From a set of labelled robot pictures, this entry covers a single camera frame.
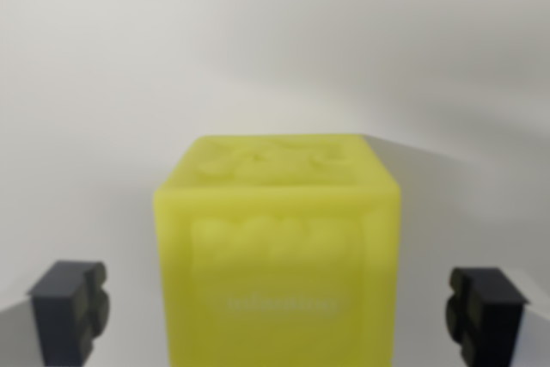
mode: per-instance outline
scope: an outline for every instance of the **white backdrop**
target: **white backdrop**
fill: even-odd
[[[0,0],[0,291],[104,260],[90,367],[167,366],[150,201],[208,133],[357,132],[403,186],[395,367],[450,268],[550,291],[548,0]]]

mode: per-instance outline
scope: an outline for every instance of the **cube front face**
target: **cube front face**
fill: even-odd
[[[272,142],[203,138],[156,194],[173,367],[389,367],[397,186],[360,137]]]

